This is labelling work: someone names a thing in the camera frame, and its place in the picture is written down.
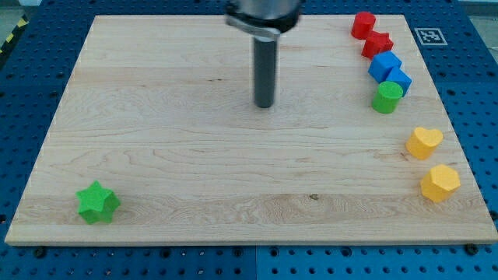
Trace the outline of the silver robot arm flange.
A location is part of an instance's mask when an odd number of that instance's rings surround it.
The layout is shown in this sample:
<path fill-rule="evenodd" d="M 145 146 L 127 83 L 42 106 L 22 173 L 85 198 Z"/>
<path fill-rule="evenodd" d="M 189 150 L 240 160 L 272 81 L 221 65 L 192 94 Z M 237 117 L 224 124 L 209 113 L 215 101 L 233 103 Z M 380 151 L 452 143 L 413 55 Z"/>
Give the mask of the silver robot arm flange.
<path fill-rule="evenodd" d="M 226 24 L 253 37 L 278 40 L 299 21 L 301 0 L 229 0 Z"/>

